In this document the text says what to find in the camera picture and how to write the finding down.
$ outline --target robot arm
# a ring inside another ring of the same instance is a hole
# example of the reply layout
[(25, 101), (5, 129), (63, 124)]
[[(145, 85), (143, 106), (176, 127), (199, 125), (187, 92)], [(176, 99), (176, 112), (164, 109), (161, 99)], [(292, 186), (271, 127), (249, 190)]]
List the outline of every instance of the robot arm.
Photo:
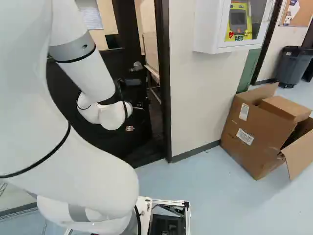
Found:
[[(91, 104), (115, 92), (74, 0), (6, 1), (0, 20), (10, 22), (0, 37), (0, 178), (36, 194), (41, 212), (61, 226), (119, 233), (138, 198), (137, 175), (82, 139), (46, 85), (50, 45), (51, 55)], [(125, 120), (124, 109), (116, 109), (104, 115), (108, 122), (119, 113), (124, 115), (119, 122)]]
[(49, 54), (82, 90), (77, 109), (87, 121), (116, 130), (132, 114), (128, 102), (98, 104), (113, 96), (115, 85), (74, 0), (53, 0)]

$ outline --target trash can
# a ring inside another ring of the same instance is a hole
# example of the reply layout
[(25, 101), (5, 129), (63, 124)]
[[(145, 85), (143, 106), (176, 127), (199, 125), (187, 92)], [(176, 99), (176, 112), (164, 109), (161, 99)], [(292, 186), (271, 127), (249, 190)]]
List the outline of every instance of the trash can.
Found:
[(303, 79), (306, 82), (311, 82), (312, 78), (313, 78), (313, 59), (309, 63), (309, 66), (303, 75)]
[(293, 88), (303, 77), (312, 58), (313, 48), (284, 47), (276, 73), (276, 80), (279, 81), (279, 86)]

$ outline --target cardboard box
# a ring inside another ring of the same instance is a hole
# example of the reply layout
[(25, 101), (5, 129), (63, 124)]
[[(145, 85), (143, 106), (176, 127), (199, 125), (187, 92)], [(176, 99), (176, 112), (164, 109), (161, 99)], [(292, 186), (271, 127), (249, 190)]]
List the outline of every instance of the cardboard box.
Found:
[(263, 99), (259, 107), (297, 123), (307, 119), (312, 112), (311, 109), (281, 96)]
[[(255, 180), (285, 161), (292, 180), (313, 161), (313, 119), (297, 126), (258, 106), (274, 95), (277, 86), (269, 84), (235, 95), (222, 133), (222, 148)], [(282, 148), (291, 133), (295, 141)]]

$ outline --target light blue floor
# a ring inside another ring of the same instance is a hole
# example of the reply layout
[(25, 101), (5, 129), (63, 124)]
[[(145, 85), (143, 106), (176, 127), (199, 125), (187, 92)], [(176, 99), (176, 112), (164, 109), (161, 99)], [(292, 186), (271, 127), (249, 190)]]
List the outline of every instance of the light blue floor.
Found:
[[(313, 83), (278, 94), (313, 108)], [(189, 200), (192, 235), (312, 235), (313, 164), (290, 182), (286, 165), (254, 181), (220, 147), (175, 164), (164, 160), (136, 170), (140, 195)], [(1, 235), (41, 235), (35, 212), (0, 221)], [(46, 235), (65, 230), (47, 224)]]

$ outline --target wall cabinet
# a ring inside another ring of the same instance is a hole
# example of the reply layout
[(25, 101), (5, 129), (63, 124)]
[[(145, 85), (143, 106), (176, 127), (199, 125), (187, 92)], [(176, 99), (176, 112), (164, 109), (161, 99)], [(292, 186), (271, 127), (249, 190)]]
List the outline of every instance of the wall cabinet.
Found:
[(275, 0), (197, 0), (194, 51), (261, 48)]

